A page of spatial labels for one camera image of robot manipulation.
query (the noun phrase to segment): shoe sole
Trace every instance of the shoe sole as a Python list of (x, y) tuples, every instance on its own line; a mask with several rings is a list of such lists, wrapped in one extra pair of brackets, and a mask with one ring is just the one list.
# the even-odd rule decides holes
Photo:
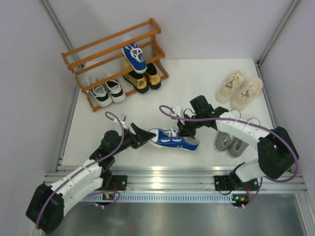
[(222, 103), (222, 104), (225, 104), (225, 103), (228, 103), (229, 100), (231, 99), (232, 95), (230, 97), (222, 97), (220, 94), (219, 94), (219, 91), (216, 92), (215, 94), (215, 98), (216, 100), (219, 102), (219, 103)]
[(234, 110), (237, 110), (237, 111), (242, 111), (242, 110), (244, 110), (244, 109), (247, 107), (248, 104), (250, 104), (250, 102), (247, 103), (247, 104), (244, 105), (244, 106), (240, 106), (240, 105), (238, 105), (238, 104), (235, 102), (235, 99), (234, 99), (234, 98), (233, 98), (233, 99), (231, 100), (231, 102), (230, 102), (231, 108), (234, 109)]
[(159, 83), (156, 84), (156, 85), (151, 85), (151, 84), (149, 83), (149, 87), (150, 87), (151, 89), (158, 89), (159, 87), (161, 87), (161, 82), (159, 82)]
[[(126, 54), (125, 54), (124, 49), (122, 49), (122, 50), (123, 50), (123, 55), (125, 56), (125, 58), (127, 59), (127, 61), (129, 61), (128, 58), (126, 57)], [(146, 66), (146, 68), (144, 68), (143, 70), (137, 70), (137, 69), (135, 69), (135, 68), (133, 67), (133, 64), (132, 64), (130, 61), (129, 61), (129, 63), (130, 63), (130, 65), (132, 66), (133, 70), (134, 70), (137, 74), (143, 74), (144, 72), (147, 71), (147, 66)]]
[(129, 79), (127, 79), (125, 76), (123, 76), (123, 78), (124, 78), (127, 82), (131, 83), (132, 86), (134, 87), (134, 89), (137, 90), (139, 93), (145, 93), (145, 92), (147, 92), (147, 91), (149, 90), (149, 86), (148, 86), (148, 85), (147, 85), (145, 88), (143, 88), (143, 89), (138, 89), (138, 88), (133, 84), (133, 82), (131, 82), (131, 81), (130, 81)]
[(150, 83), (150, 78), (149, 78), (149, 76), (147, 75), (147, 73), (144, 74), (144, 77), (146, 78), (146, 81), (147, 81), (147, 83), (149, 84), (149, 87), (150, 87), (151, 89), (158, 89), (159, 87), (161, 87), (161, 81), (160, 81), (158, 84), (156, 84), (156, 85), (152, 85), (152, 84)]
[(152, 142), (151, 140), (149, 140), (149, 143), (156, 148), (177, 148), (177, 149), (181, 149), (181, 150), (188, 151), (188, 152), (194, 152), (194, 151), (197, 151), (197, 149), (198, 149), (198, 148), (196, 148), (196, 150), (188, 150), (188, 149), (185, 149), (182, 147), (164, 147), (164, 146), (161, 146), (161, 145), (158, 145), (158, 144)]
[(231, 157), (231, 158), (233, 158), (233, 159), (236, 159), (236, 158), (239, 158), (241, 155), (239, 155), (239, 156), (233, 156), (230, 152), (229, 152), (229, 150), (227, 149), (227, 155), (229, 156), (229, 157)]
[(221, 151), (220, 149), (218, 149), (217, 146), (216, 146), (216, 141), (217, 141), (218, 135), (219, 135), (219, 132), (217, 132), (217, 135), (216, 135), (216, 138), (215, 138), (215, 143), (214, 143), (215, 150), (218, 151), (218, 152), (225, 152), (225, 151), (228, 150), (228, 145), (227, 145), (227, 149), (226, 149), (226, 150), (223, 150), (223, 151)]
[(101, 107), (107, 107), (109, 104), (112, 103), (112, 98), (111, 96), (109, 96), (109, 98), (103, 102), (98, 101), (95, 97), (94, 94), (92, 92), (89, 92), (91, 94), (91, 96), (97, 101), (97, 103), (101, 106)]
[(119, 97), (113, 97), (113, 96), (111, 96), (111, 97), (112, 97), (113, 102), (122, 102), (126, 99), (126, 94), (123, 93)]

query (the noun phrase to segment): shoe rack shelf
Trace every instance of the shoe rack shelf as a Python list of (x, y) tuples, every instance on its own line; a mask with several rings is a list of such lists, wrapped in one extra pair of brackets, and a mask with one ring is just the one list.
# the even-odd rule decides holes
[[(84, 49), (93, 47), (93, 46), (95, 46), (97, 44), (100, 44), (102, 42), (105, 42), (105, 41), (107, 41), (109, 39), (115, 38), (117, 36), (120, 36), (122, 34), (128, 33), (130, 31), (133, 31), (135, 29), (138, 29), (138, 28), (146, 26), (146, 25), (150, 25), (151, 26), (150, 27), (151, 31), (149, 31), (147, 33), (144, 33), (142, 35), (139, 35), (139, 36), (137, 36), (135, 38), (132, 38), (132, 39), (130, 39), (128, 41), (125, 41), (123, 43), (119, 43), (119, 44), (117, 44), (115, 46), (109, 47), (109, 48), (107, 48), (105, 50), (102, 50), (100, 52), (94, 53), (94, 54), (92, 54), (90, 56), (87, 56), (85, 58), (77, 60), (77, 61), (75, 61), (73, 63), (69, 63), (69, 61), (67, 59), (68, 56), (70, 56), (70, 55), (72, 55), (74, 53), (77, 53), (77, 52), (82, 51)], [(96, 68), (98, 66), (101, 66), (101, 65), (109, 63), (109, 62), (111, 62), (113, 60), (119, 59), (119, 58), (123, 57), (124, 55), (123, 55), (123, 53), (118, 53), (115, 56), (111, 56), (109, 58), (106, 58), (105, 60), (102, 60), (102, 61), (100, 61), (98, 63), (95, 63), (95, 64), (90, 65), (90, 66), (85, 67), (85, 68), (82, 68), (81, 65), (83, 65), (83, 64), (85, 64), (85, 63), (87, 63), (89, 61), (92, 61), (92, 60), (94, 60), (96, 58), (99, 58), (101, 56), (104, 56), (104, 55), (106, 55), (108, 53), (114, 52), (116, 50), (121, 50), (122, 47), (124, 47), (124, 46), (126, 46), (128, 44), (131, 44), (131, 43), (134, 43), (134, 42), (146, 39), (146, 38), (150, 38), (150, 41), (139, 45), (139, 47), (140, 48), (145, 48), (145, 47), (151, 46), (151, 48), (152, 48), (152, 57), (149, 58), (149, 59), (146, 59), (146, 63), (149, 64), (149, 63), (154, 62), (156, 64), (156, 66), (158, 67), (158, 69), (160, 69), (160, 71), (163, 73), (163, 75), (161, 76), (161, 80), (166, 79), (166, 78), (168, 78), (168, 73), (164, 69), (164, 67), (162, 66), (161, 61), (160, 61), (161, 58), (165, 57), (165, 53), (164, 53), (164, 51), (162, 50), (162, 48), (159, 46), (159, 44), (157, 42), (157, 39), (156, 39), (156, 34), (157, 33), (161, 33), (161, 28), (160, 28), (158, 23), (153, 18), (150, 18), (148, 21), (145, 21), (145, 22), (140, 23), (138, 25), (132, 26), (132, 27), (130, 27), (128, 29), (122, 30), (120, 32), (117, 32), (117, 33), (112, 34), (110, 36), (107, 36), (105, 38), (101, 38), (101, 39), (99, 39), (97, 41), (94, 41), (92, 43), (88, 43), (88, 44), (86, 44), (84, 46), (81, 46), (79, 48), (76, 48), (76, 49), (74, 49), (72, 51), (69, 51), (69, 52), (66, 52), (66, 53), (61, 53), (61, 55), (63, 57), (63, 60), (65, 62), (65, 65), (67, 66), (68, 70), (70, 70), (72, 72), (72, 74), (74, 75), (74, 78), (75, 78), (76, 82), (78, 83), (78, 86), (80, 87), (81, 92), (85, 94), (85, 96), (86, 96), (86, 98), (87, 98), (87, 100), (88, 100), (88, 102), (89, 102), (89, 104), (90, 104), (90, 106), (91, 106), (91, 108), (92, 108), (92, 110), (94, 112), (99, 110), (99, 109), (101, 109), (102, 107), (101, 106), (94, 106), (92, 101), (91, 101), (91, 99), (90, 99), (90, 97), (88, 96), (87, 92), (89, 90), (91, 90), (92, 88), (95, 88), (95, 87), (97, 87), (99, 85), (105, 84), (106, 82), (108, 82), (108, 81), (110, 81), (112, 79), (115, 79), (115, 78), (117, 78), (119, 76), (122, 76), (124, 74), (127, 74), (127, 73), (131, 72), (133, 70), (133, 68), (130, 67), (130, 68), (127, 68), (127, 69), (123, 69), (123, 70), (119, 71), (118, 73), (115, 73), (115, 74), (113, 74), (113, 75), (111, 75), (111, 76), (109, 76), (109, 77), (107, 77), (107, 78), (105, 78), (103, 80), (100, 80), (100, 81), (98, 81), (96, 83), (93, 83), (93, 84), (88, 85), (88, 86), (83, 86), (83, 84), (81, 83), (80, 79), (78, 78), (79, 75), (81, 75), (82, 73), (85, 73), (85, 72), (87, 72), (89, 70), (92, 70), (92, 69), (94, 69), (94, 68)], [(126, 96), (132, 95), (132, 94), (134, 94), (136, 92), (137, 91), (135, 89), (131, 90), (131, 91), (126, 93)]]

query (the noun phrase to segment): gold shoe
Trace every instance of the gold shoe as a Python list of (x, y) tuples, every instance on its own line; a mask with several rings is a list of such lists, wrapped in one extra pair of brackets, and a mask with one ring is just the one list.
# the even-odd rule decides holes
[(124, 74), (123, 78), (132, 84), (132, 86), (139, 92), (145, 93), (149, 90), (149, 84), (143, 74), (137, 74), (134, 70)]
[(161, 77), (158, 75), (157, 69), (153, 63), (147, 64), (147, 71), (144, 75), (147, 78), (150, 88), (158, 89), (161, 87)]

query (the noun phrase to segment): metal frame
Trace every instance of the metal frame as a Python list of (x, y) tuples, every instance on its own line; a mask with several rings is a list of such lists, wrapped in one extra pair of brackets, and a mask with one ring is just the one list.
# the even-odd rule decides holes
[[(61, 23), (55, 15), (48, 0), (40, 0), (44, 6), (47, 14), (49, 15), (52, 23), (56, 27), (58, 33), (62, 37), (64, 43), (69, 50), (73, 50), (73, 46), (67, 37)], [(265, 50), (263, 51), (260, 59), (255, 62), (257, 73), (260, 78), (264, 81), (263, 93), (266, 99), (268, 111), (270, 113), (271, 121), (273, 126), (279, 125), (271, 96), (268, 90), (268, 83), (263, 78), (261, 71), (261, 65), (265, 58), (268, 56), (273, 45), (281, 35), (285, 26), (288, 24), (293, 13), (297, 9), (301, 0), (293, 0), (281, 20), (277, 30), (268, 42)], [(61, 161), (63, 153), (67, 143), (70, 126), (74, 114), (77, 96), (79, 93), (78, 87), (73, 94), (72, 105), (68, 112), (68, 121), (65, 126), (64, 135), (60, 147), (60, 154), (56, 160), (56, 168), (54, 173), (48, 173), (45, 176), (44, 182), (52, 183), (60, 178), (68, 175), (78, 166), (62, 166)], [(128, 167), (128, 168), (117, 168), (113, 166), (112, 171), (114, 174), (127, 175), (128, 176), (128, 187), (127, 192), (129, 193), (217, 193), (214, 189), (213, 176), (214, 175), (225, 175), (232, 170), (232, 167)], [(315, 211), (307, 192), (306, 185), (302, 175), (290, 183), (277, 184), (264, 180), (261, 188), (261, 193), (265, 194), (285, 194), (294, 193), (301, 213), (306, 232), (308, 235), (315, 236)]]
[(133, 193), (124, 191), (120, 197), (103, 199), (104, 194), (87, 196), (82, 202), (86, 203), (235, 203), (233, 194), (218, 195), (211, 193)]

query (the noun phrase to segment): robotic arm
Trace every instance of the robotic arm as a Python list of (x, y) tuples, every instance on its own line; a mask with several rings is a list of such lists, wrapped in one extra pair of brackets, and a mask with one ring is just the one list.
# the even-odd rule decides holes
[(278, 126), (270, 131), (267, 128), (258, 128), (257, 125), (251, 126), (247, 121), (237, 119), (223, 107), (213, 109), (202, 95), (191, 100), (190, 104), (195, 111), (195, 115), (192, 117), (185, 115), (181, 107), (173, 108), (179, 119), (177, 123), (180, 129), (179, 136), (194, 136), (196, 129), (206, 126), (237, 137), (254, 147), (258, 152), (258, 159), (239, 165), (228, 177), (223, 178), (224, 181), (221, 179), (221, 182), (216, 186), (217, 190), (240, 189), (244, 187), (246, 182), (259, 177), (278, 179), (295, 163), (292, 153), (279, 138), (287, 143), (295, 153), (296, 158), (299, 158), (290, 136), (282, 127)]
[[(284, 128), (268, 130), (249, 124), (237, 119), (223, 107), (213, 109), (202, 95), (191, 100), (190, 104), (195, 111), (191, 117), (185, 115), (181, 107), (174, 107), (172, 113), (175, 114), (169, 115), (161, 109), (166, 106), (160, 106), (163, 114), (178, 119), (179, 136), (195, 136), (196, 129), (205, 126), (235, 136), (258, 151), (258, 159), (242, 163), (228, 176), (218, 176), (220, 180), (215, 181), (216, 190), (242, 189), (249, 181), (258, 177), (277, 179), (297, 162), (298, 154)], [(155, 136), (133, 123), (130, 126), (134, 133), (124, 128), (124, 139), (115, 153), (128, 147), (137, 149)], [(110, 167), (115, 163), (115, 158), (103, 158), (110, 155), (121, 140), (122, 137), (116, 131), (107, 131), (99, 148), (81, 167), (52, 185), (43, 183), (36, 189), (26, 216), (49, 234), (58, 227), (69, 210), (90, 192), (100, 188), (113, 190), (111, 184), (115, 176)]]
[[(153, 133), (140, 129), (134, 123), (131, 123), (130, 126), (134, 133), (126, 127), (124, 128), (124, 140), (116, 153), (128, 147), (137, 149), (155, 136)], [(99, 148), (93, 152), (82, 166), (52, 185), (47, 186), (43, 183), (37, 187), (27, 209), (26, 216), (34, 223), (39, 218), (39, 228), (49, 234), (58, 227), (69, 210), (89, 193), (99, 188), (111, 190), (110, 184), (114, 176), (110, 171), (110, 167), (115, 163), (114, 156), (109, 156), (98, 163), (95, 161), (100, 160), (117, 148), (121, 138), (115, 130), (107, 131), (101, 140)], [(49, 200), (49, 197), (54, 192), (56, 193)], [(43, 214), (40, 214), (47, 201), (48, 204)]]

